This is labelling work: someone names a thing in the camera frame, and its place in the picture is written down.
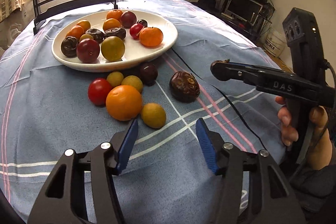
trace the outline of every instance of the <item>cherry tomato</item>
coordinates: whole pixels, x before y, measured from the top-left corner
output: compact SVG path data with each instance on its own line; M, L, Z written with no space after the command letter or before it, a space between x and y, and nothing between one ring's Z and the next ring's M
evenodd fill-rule
M89 85L87 95L96 106L101 106L105 105L106 97L111 90L112 86L106 79L97 78Z

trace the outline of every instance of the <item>floor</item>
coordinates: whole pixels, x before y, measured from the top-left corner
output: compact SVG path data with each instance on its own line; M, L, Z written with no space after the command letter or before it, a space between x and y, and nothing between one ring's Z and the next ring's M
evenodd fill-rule
M287 67L287 65L278 57L274 57L272 54L270 54L268 51L266 51L264 48L263 48L263 45L261 43L257 43L256 44L258 47L262 48L263 51L271 58L271 60L276 63L282 70L286 71L286 72L292 72L292 70Z

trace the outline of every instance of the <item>table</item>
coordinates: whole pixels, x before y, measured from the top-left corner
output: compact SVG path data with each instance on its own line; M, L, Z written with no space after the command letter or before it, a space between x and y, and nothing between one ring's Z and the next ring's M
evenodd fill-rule
M258 92L236 80L220 82L210 73L214 60L278 66L221 20L183 0L118 0L121 9L143 10L164 16L178 30L174 50L202 78L199 99L185 104L169 92L176 70L189 69L169 50L154 60L156 84L145 87L144 103L160 103L166 125L154 130L139 119L139 136L130 161L114 183L127 224L208 223L221 178L207 168L197 139L196 120L202 117L210 130L241 149L262 149L229 103L210 84L224 92L243 115L277 162L285 152L281 142L274 96ZM10 203L27 220L46 177L68 148L92 150L125 128L104 108L87 99L87 87L107 73L72 70L51 53L55 35L70 22L93 12L113 9L92 5L56 15L33 35L33 22L17 37L0 60L1 153L0 187ZM89 220L95 221L90 174L85 175ZM244 176L241 209L247 205L248 176Z

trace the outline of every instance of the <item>human hand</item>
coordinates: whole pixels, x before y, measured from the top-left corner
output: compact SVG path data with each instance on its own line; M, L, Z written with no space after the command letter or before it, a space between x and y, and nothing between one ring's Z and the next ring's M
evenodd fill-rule
M277 96L275 101L280 104L284 105L285 98ZM281 140L284 145L290 146L293 142L296 142L299 138L299 134L297 133L296 129L292 127L291 120L292 115L287 109L287 107L282 107L278 112L278 118L281 120ZM318 139L320 137L320 133L324 128L328 120L328 115L323 107L313 107L309 113L310 121L316 125L313 139Z
M286 103L285 99L280 96L277 96L275 101L280 105ZM284 106L279 110L278 118L281 120L281 140L284 145L290 146L293 142L298 140L299 134L297 130L291 126L292 115L287 107ZM309 119L316 125L310 143L310 145L313 145L313 143L319 140L320 134L327 123L328 115L323 107L313 107L309 113ZM307 155L307 162L314 170L320 170L330 163L332 151L332 143L327 129L315 149L310 151Z

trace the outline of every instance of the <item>orange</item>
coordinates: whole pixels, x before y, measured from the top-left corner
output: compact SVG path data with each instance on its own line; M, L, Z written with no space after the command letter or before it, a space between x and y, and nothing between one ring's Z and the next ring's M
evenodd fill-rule
M85 32L83 27L76 25L71 28L71 30L67 33L66 37L75 37L77 39L80 39L84 33Z
M113 118L128 121L142 109L141 94L130 85L117 86L107 95L106 109Z
M121 10L111 10L107 13L106 19L114 18L119 20L123 12Z
M108 29L112 29L112 28L120 28L121 24L118 20L114 19L114 18L110 18L108 20L106 20L103 24L103 30L106 31Z
M163 41L163 33L159 28L143 28L139 33L140 43L145 47L157 47Z
M91 28L91 24L87 20L81 20L77 23L77 25L81 26L84 29L84 32Z

